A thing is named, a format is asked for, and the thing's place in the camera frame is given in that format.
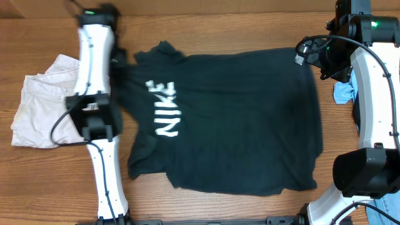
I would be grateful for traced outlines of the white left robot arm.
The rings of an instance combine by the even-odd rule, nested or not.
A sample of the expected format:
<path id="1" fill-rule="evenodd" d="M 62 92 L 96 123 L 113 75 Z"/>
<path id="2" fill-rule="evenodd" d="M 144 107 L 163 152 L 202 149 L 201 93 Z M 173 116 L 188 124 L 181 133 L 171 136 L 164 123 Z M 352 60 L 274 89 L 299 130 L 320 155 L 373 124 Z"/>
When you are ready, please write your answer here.
<path id="1" fill-rule="evenodd" d="M 79 74 L 66 108 L 90 154 L 96 181 L 96 224 L 130 224 L 119 166 L 121 112 L 111 95 L 110 63 L 116 50 L 119 12 L 110 3 L 77 16 Z"/>

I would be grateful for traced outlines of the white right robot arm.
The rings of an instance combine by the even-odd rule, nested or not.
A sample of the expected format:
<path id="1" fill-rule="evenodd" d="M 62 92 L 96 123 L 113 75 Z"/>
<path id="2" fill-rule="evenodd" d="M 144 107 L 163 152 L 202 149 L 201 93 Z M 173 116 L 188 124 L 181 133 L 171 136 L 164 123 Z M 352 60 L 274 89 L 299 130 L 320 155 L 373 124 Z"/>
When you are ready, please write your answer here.
<path id="1" fill-rule="evenodd" d="M 337 1 L 327 35 L 305 37 L 295 62 L 321 70 L 321 79 L 356 77 L 359 144 L 339 155 L 333 182 L 288 224 L 350 224 L 350 213 L 399 191 L 399 20 L 374 16 L 369 1 Z"/>

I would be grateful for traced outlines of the black Nike t-shirt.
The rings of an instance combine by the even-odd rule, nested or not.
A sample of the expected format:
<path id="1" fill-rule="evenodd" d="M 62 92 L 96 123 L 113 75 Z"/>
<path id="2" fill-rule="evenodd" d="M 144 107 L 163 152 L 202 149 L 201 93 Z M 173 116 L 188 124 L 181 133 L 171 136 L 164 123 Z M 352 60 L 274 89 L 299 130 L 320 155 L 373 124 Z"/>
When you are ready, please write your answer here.
<path id="1" fill-rule="evenodd" d="M 292 48 L 186 56 L 166 41 L 114 62 L 112 91 L 139 129 L 130 178 L 269 196 L 315 189 L 323 150 L 314 74 Z"/>

